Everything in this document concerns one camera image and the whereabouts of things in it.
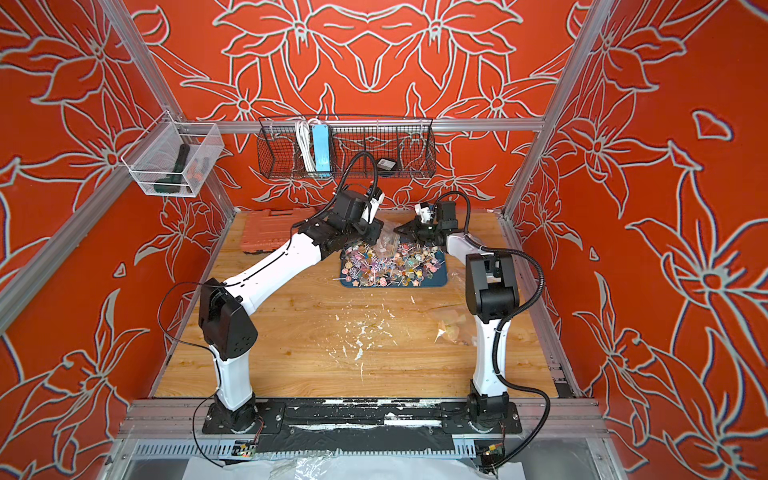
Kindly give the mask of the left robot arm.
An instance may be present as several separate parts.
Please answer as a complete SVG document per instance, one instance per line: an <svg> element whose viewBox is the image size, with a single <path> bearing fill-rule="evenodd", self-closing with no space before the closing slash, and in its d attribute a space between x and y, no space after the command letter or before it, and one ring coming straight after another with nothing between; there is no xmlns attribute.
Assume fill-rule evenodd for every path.
<svg viewBox="0 0 768 480"><path fill-rule="evenodd" d="M250 350L258 338L251 315L295 276L348 244L375 244L383 228L376 213L384 198L376 186L366 193L342 190L327 209L292 226L289 240L257 264L201 286L198 324L217 380L206 433L248 433L263 424L249 373Z"/></svg>

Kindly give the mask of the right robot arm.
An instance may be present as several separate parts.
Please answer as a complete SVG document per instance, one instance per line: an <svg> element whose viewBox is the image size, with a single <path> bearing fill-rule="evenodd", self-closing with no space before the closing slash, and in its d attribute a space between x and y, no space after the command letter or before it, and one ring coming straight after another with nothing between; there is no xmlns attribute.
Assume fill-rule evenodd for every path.
<svg viewBox="0 0 768 480"><path fill-rule="evenodd" d="M503 423L509 409L505 377L509 323L504 319L520 306L512 255L493 250L459 227L453 201L435 206L420 203L415 217L397 227L402 238L437 246L465 266L465 300L477 328L476 363L467 397L467 420L481 432Z"/></svg>

